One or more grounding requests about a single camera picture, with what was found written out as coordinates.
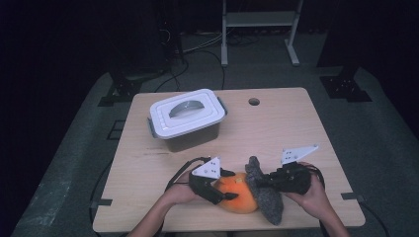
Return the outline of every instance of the wire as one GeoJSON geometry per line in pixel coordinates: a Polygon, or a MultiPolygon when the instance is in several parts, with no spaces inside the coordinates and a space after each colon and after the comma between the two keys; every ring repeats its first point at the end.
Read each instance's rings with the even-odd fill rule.
{"type": "Polygon", "coordinates": [[[199,45],[197,45],[197,46],[194,46],[194,47],[192,47],[192,48],[184,49],[184,50],[183,50],[183,53],[184,53],[184,54],[185,54],[185,53],[189,53],[189,52],[192,52],[192,51],[194,51],[194,50],[201,49],[201,48],[204,48],[204,47],[210,46],[210,45],[212,45],[212,44],[215,44],[216,42],[218,42],[218,41],[220,41],[220,40],[221,40],[221,36],[222,36],[222,34],[218,34],[218,36],[216,36],[216,37],[215,37],[215,38],[213,38],[213,39],[210,39],[210,40],[208,40],[208,41],[205,41],[205,42],[203,42],[203,43],[201,43],[201,44],[199,44],[199,45]]]}
{"type": "Polygon", "coordinates": [[[178,78],[176,77],[175,74],[173,74],[173,71],[170,70],[170,74],[172,75],[172,78],[175,80],[176,83],[176,91],[179,92],[181,90],[181,83],[179,82],[178,78]]]}
{"type": "MultiPolygon", "coordinates": [[[[93,202],[93,196],[95,195],[96,190],[98,189],[99,186],[99,182],[102,180],[103,176],[105,175],[105,172],[111,167],[112,162],[114,161],[114,159],[112,159],[108,165],[105,167],[105,169],[102,171],[101,175],[99,176],[99,179],[96,181],[96,184],[93,188],[92,193],[90,194],[90,202],[93,202]]],[[[89,216],[90,216],[90,222],[93,226],[93,211],[92,211],[92,207],[89,208],[89,216]]],[[[101,235],[95,231],[96,236],[101,237],[101,235]]]]}
{"type": "Polygon", "coordinates": [[[390,237],[390,232],[388,231],[387,227],[385,226],[384,222],[379,218],[379,216],[371,209],[369,208],[363,201],[358,201],[358,203],[364,207],[366,210],[368,210],[378,221],[378,223],[381,225],[382,229],[385,232],[385,236],[390,237]]]}
{"type": "Polygon", "coordinates": [[[248,46],[259,41],[259,34],[256,35],[255,38],[256,39],[250,39],[249,37],[232,35],[231,37],[228,38],[228,45],[235,46],[235,47],[248,46]]]}
{"type": "Polygon", "coordinates": [[[164,29],[160,29],[159,31],[160,31],[160,32],[167,33],[167,40],[166,40],[165,42],[162,42],[162,44],[163,44],[163,45],[166,45],[166,43],[168,43],[168,42],[170,41],[171,34],[170,34],[170,32],[169,32],[169,31],[164,30],[164,29]]]}
{"type": "Polygon", "coordinates": [[[169,78],[169,79],[167,79],[167,80],[165,80],[164,82],[162,82],[155,90],[154,90],[154,93],[156,93],[164,84],[166,84],[167,82],[169,82],[169,81],[171,81],[171,80],[173,80],[173,79],[175,79],[176,80],[176,86],[177,86],[177,89],[179,89],[179,81],[178,81],[178,79],[177,79],[177,77],[178,76],[180,76],[180,75],[182,75],[183,73],[185,73],[186,72],[186,70],[188,70],[188,68],[189,68],[189,62],[185,59],[185,63],[186,63],[186,67],[183,69],[183,71],[182,72],[180,72],[179,74],[177,74],[177,75],[173,75],[171,78],[169,78]]]}
{"type": "Polygon", "coordinates": [[[218,61],[218,65],[221,67],[221,72],[222,72],[222,81],[221,81],[221,90],[224,90],[224,84],[225,84],[225,70],[224,67],[221,65],[221,60],[218,58],[218,56],[210,51],[207,50],[196,50],[196,51],[192,51],[191,53],[196,53],[196,52],[204,52],[204,53],[209,53],[212,56],[215,57],[215,59],[218,61]]]}

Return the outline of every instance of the wooden table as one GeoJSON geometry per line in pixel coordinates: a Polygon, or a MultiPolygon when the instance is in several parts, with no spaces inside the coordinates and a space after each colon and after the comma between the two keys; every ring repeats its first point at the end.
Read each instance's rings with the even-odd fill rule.
{"type": "MultiPolygon", "coordinates": [[[[219,156],[221,167],[244,172],[250,156],[257,156],[266,173],[281,167],[283,148],[318,144],[303,161],[323,173],[326,193],[346,226],[361,226],[365,217],[354,199],[341,194],[352,189],[307,92],[302,88],[214,91],[224,101],[228,115],[219,136],[181,152],[172,153],[165,142],[153,138],[147,118],[150,106],[179,93],[138,94],[132,101],[126,125],[93,228],[97,232],[130,231],[163,194],[167,182],[189,160],[219,156]],[[249,104],[258,99],[259,106],[249,104]]],[[[201,200],[174,206],[163,231],[260,230],[317,227],[318,220],[284,197],[283,221],[270,224],[259,210],[235,214],[201,200]]]]}

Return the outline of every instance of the black cable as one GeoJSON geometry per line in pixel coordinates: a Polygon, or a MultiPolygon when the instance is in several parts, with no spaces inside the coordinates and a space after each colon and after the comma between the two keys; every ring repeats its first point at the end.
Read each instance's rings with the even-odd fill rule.
{"type": "Polygon", "coordinates": [[[186,72],[186,70],[188,70],[188,68],[189,68],[189,62],[185,59],[185,63],[186,63],[186,67],[183,69],[183,71],[182,72],[180,72],[179,74],[177,74],[177,75],[174,75],[174,76],[172,76],[171,78],[169,78],[169,79],[167,79],[167,80],[165,80],[164,82],[162,82],[155,90],[154,90],[154,93],[156,93],[164,84],[166,84],[167,82],[169,82],[169,81],[171,81],[171,80],[173,80],[173,79],[175,79],[176,81],[177,81],[177,77],[178,76],[180,76],[180,75],[182,75],[183,73],[185,73],[186,72]]]}
{"type": "MultiPolygon", "coordinates": [[[[164,192],[166,192],[168,189],[170,189],[170,187],[172,187],[174,184],[189,184],[189,183],[176,183],[176,181],[186,171],[186,169],[188,169],[188,167],[191,166],[192,163],[194,163],[196,161],[199,161],[199,160],[207,162],[208,160],[210,160],[210,158],[209,157],[198,157],[198,158],[195,158],[193,160],[190,160],[190,161],[186,162],[185,165],[183,165],[182,168],[180,170],[178,170],[178,172],[176,172],[176,174],[172,177],[172,179],[170,179],[170,181],[167,183],[167,186],[166,186],[166,189],[164,189],[164,192]]],[[[154,233],[153,237],[160,236],[160,233],[163,229],[163,225],[164,225],[164,219],[163,219],[163,222],[161,223],[160,227],[158,228],[157,232],[154,233]]]]}
{"type": "MultiPolygon", "coordinates": [[[[111,45],[112,49],[117,53],[116,56],[118,56],[124,63],[126,63],[126,65],[129,66],[129,68],[135,68],[136,66],[132,63],[131,60],[129,60],[129,58],[117,47],[117,45],[115,44],[115,42],[112,40],[110,34],[105,30],[105,26],[103,25],[101,19],[100,19],[100,12],[98,11],[96,4],[93,2],[94,0],[89,0],[90,2],[90,6],[92,7],[92,13],[93,13],[93,18],[96,20],[96,23],[99,26],[99,29],[102,33],[103,36],[105,36],[105,39],[107,40],[107,42],[111,45]]],[[[134,86],[141,86],[141,84],[146,81],[146,80],[151,80],[157,77],[160,77],[164,74],[164,72],[166,71],[165,68],[163,68],[162,70],[158,70],[158,72],[156,72],[155,74],[149,75],[147,77],[141,77],[139,79],[135,79],[135,80],[127,80],[126,76],[124,75],[124,78],[126,80],[127,83],[130,84],[129,87],[134,87],[134,86]]]]}
{"type": "Polygon", "coordinates": [[[254,36],[254,38],[255,39],[250,39],[249,37],[231,35],[228,37],[227,44],[233,47],[245,47],[259,41],[258,35],[254,36]]]}
{"type": "Polygon", "coordinates": [[[224,84],[225,84],[225,70],[224,70],[224,67],[221,65],[221,60],[219,59],[219,57],[218,57],[215,53],[210,52],[210,51],[207,51],[207,50],[193,50],[193,51],[191,51],[191,52],[186,53],[185,55],[187,55],[187,54],[189,54],[189,53],[196,53],[196,52],[205,52],[205,53],[209,53],[209,54],[211,54],[212,56],[214,56],[214,57],[215,57],[215,59],[217,60],[218,64],[219,64],[219,65],[220,65],[220,67],[221,67],[221,71],[222,71],[221,90],[224,90],[224,84]]]}
{"type": "MultiPolygon", "coordinates": [[[[102,180],[103,176],[105,175],[105,172],[111,167],[113,161],[114,161],[114,159],[112,159],[107,164],[107,166],[105,167],[105,169],[102,171],[101,175],[99,176],[99,179],[96,181],[96,184],[95,184],[95,186],[93,188],[93,191],[90,194],[90,202],[91,203],[93,202],[93,196],[95,195],[95,192],[98,189],[99,182],[102,180]]],[[[93,211],[92,211],[92,209],[93,209],[92,207],[89,208],[89,216],[90,216],[90,222],[91,222],[91,224],[93,226],[93,211]]],[[[96,236],[101,237],[101,235],[98,232],[96,232],[96,231],[94,231],[94,232],[95,232],[96,236]]]]}
{"type": "Polygon", "coordinates": [[[387,227],[385,226],[384,222],[379,218],[379,216],[371,209],[369,208],[363,201],[358,201],[358,203],[365,208],[367,211],[369,211],[378,221],[378,223],[381,225],[382,229],[385,232],[385,236],[390,237],[390,232],[388,231],[387,227]]]}
{"type": "Polygon", "coordinates": [[[172,68],[170,68],[170,75],[172,75],[172,77],[175,79],[176,82],[176,91],[179,92],[181,90],[181,83],[179,82],[177,76],[173,73],[172,68]]]}

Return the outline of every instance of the metal frame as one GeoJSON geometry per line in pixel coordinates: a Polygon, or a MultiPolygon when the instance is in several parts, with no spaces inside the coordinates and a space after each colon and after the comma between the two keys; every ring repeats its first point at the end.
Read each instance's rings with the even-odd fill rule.
{"type": "Polygon", "coordinates": [[[293,66],[299,66],[299,60],[293,49],[293,40],[295,38],[296,27],[298,26],[302,3],[303,0],[298,0],[295,11],[227,13],[226,0],[222,0],[221,65],[228,65],[227,28],[291,26],[291,34],[288,39],[285,39],[285,44],[293,66]]]}

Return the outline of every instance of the person's right hand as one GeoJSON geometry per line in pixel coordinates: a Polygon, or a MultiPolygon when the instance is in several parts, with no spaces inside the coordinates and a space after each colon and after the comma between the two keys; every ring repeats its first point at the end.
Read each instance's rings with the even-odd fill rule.
{"type": "Polygon", "coordinates": [[[285,193],[285,195],[294,200],[308,214],[317,219],[324,219],[326,217],[325,215],[328,213],[335,212],[324,191],[323,185],[315,174],[311,174],[311,187],[305,195],[302,196],[296,193],[285,193]]]}

